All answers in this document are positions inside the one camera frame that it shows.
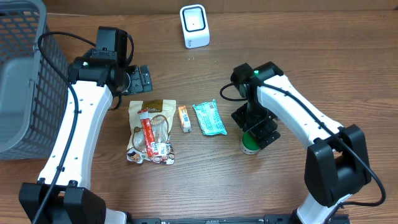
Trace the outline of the red stick packet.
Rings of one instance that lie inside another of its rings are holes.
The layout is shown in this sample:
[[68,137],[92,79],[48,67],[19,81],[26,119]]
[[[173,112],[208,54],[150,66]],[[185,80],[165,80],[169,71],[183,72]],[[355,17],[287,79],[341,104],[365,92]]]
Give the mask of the red stick packet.
[[152,125],[150,122],[149,112],[148,109],[143,109],[137,112],[139,115],[139,119],[141,121],[143,133],[144,133],[144,140],[146,144],[146,150],[149,157],[153,157],[155,155],[154,147],[155,138],[153,135]]

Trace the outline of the teal orange snack pack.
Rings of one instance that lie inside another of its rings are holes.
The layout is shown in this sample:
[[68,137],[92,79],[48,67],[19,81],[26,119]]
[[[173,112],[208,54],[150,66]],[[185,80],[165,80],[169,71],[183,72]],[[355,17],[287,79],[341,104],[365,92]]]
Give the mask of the teal orange snack pack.
[[221,120],[216,100],[202,102],[193,105],[197,115],[198,123],[205,136],[215,136],[218,134],[227,135],[227,130]]

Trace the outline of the small orange snack packet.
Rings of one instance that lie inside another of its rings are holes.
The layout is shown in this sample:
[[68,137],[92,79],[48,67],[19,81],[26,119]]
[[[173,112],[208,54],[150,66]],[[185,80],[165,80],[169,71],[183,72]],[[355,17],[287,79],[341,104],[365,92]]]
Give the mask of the small orange snack packet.
[[181,127],[184,133],[190,133],[192,131],[192,125],[188,116],[188,111],[186,106],[178,107],[178,114],[181,122]]

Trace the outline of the green lidded jar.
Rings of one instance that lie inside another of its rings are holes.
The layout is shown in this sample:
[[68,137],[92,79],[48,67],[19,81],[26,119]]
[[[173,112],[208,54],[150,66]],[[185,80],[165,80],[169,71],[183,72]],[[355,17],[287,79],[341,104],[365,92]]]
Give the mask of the green lidded jar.
[[243,153],[245,153],[247,155],[255,155],[260,151],[259,145],[250,136],[249,133],[243,134],[239,145],[240,145],[240,148],[243,151]]

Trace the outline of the brown white snack pouch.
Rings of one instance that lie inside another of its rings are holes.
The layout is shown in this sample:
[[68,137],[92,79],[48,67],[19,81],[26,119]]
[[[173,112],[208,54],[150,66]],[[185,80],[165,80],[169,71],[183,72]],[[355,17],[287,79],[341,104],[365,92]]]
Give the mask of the brown white snack pouch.
[[[131,101],[129,103],[129,124],[131,137],[127,145],[128,161],[142,164],[151,161],[156,164],[172,165],[175,154],[170,134],[176,111],[175,100]],[[147,149],[142,120],[150,121],[154,142]]]

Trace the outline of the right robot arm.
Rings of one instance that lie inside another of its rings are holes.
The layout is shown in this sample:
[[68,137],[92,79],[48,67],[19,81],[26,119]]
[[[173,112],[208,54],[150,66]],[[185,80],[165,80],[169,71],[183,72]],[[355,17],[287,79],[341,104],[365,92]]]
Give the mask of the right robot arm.
[[304,180],[309,195],[291,215],[266,215],[266,223],[349,223],[333,215],[370,183],[364,133],[355,124],[344,127],[306,100],[272,62],[257,68],[244,63],[234,68],[232,85],[245,104],[232,113],[243,130],[245,154],[256,154],[279,138],[280,119],[307,151]]

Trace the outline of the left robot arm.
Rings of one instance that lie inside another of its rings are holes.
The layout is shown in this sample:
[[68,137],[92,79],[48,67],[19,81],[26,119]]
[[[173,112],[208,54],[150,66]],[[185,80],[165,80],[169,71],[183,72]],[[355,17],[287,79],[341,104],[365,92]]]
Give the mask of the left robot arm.
[[36,183],[24,183],[19,201],[32,223],[132,223],[108,209],[91,188],[91,165],[104,117],[118,95],[151,91],[148,68],[78,57],[68,81],[68,105],[50,157]]

